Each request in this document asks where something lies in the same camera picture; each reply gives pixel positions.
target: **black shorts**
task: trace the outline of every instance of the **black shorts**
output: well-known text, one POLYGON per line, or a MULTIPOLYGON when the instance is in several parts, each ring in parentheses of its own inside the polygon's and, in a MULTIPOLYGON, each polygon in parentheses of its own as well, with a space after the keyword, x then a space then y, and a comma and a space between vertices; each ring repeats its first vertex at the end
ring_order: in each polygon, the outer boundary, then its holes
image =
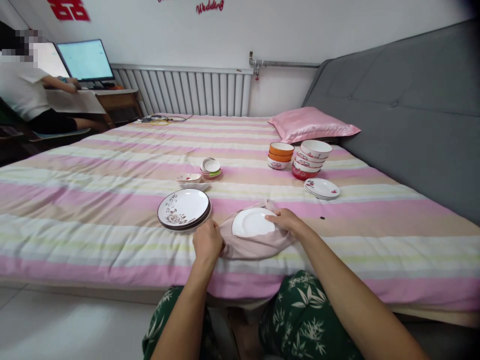
POLYGON ((66 134, 77 131, 77 123, 73 117, 53 109, 42 112, 27 124, 30 130, 37 134, 66 134))

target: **red bowl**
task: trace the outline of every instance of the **red bowl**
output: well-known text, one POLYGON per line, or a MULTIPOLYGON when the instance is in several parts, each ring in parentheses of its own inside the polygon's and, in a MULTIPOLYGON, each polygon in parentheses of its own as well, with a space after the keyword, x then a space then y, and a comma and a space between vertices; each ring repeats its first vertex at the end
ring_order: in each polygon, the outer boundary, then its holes
POLYGON ((319 172, 304 172, 302 170, 297 169, 295 166, 291 166, 291 173, 293 174, 294 177, 296 177, 298 180, 307 180, 311 179, 317 176, 319 172))

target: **white radiator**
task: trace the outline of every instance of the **white radiator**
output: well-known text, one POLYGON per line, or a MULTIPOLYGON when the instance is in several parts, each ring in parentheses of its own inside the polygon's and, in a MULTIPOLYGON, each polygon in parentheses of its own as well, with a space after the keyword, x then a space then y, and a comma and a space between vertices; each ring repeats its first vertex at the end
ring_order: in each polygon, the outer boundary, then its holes
POLYGON ((144 115, 248 116, 253 69, 111 64, 115 80, 138 89, 144 115))

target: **orange bowl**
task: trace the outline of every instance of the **orange bowl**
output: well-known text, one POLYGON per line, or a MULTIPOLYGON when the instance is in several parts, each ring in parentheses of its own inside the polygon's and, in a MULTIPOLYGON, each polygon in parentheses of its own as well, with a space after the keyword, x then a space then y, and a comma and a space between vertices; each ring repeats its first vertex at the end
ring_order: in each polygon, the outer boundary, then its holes
POLYGON ((270 154, 278 156, 291 156, 294 153, 295 148, 285 142, 272 142, 270 144, 270 154))
POLYGON ((290 160, 292 160, 293 154, 288 156, 278 156, 269 152, 268 157, 272 160, 278 161, 279 163, 288 163, 290 160))

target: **bed frame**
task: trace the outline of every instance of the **bed frame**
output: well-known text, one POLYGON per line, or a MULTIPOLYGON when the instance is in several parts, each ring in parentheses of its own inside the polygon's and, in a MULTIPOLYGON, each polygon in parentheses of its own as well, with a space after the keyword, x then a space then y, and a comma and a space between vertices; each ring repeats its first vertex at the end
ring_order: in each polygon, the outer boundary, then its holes
POLYGON ((303 106, 359 127, 343 148, 480 226, 478 26, 327 60, 303 106))

